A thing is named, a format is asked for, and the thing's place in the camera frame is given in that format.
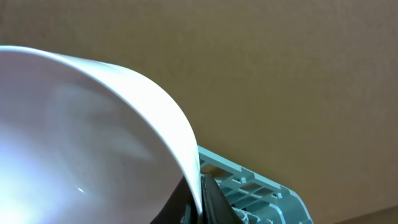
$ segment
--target beige wall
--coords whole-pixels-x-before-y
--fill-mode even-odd
[[[0,0],[0,43],[144,74],[199,144],[332,223],[398,204],[397,11],[394,0]]]

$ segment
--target white plastic bowl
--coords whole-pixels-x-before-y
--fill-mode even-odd
[[[149,223],[197,143],[163,89],[124,67],[0,46],[0,223]]]

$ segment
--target plastic grid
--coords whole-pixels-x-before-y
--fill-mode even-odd
[[[202,173],[211,173],[244,223],[313,224],[292,190],[198,146]]]

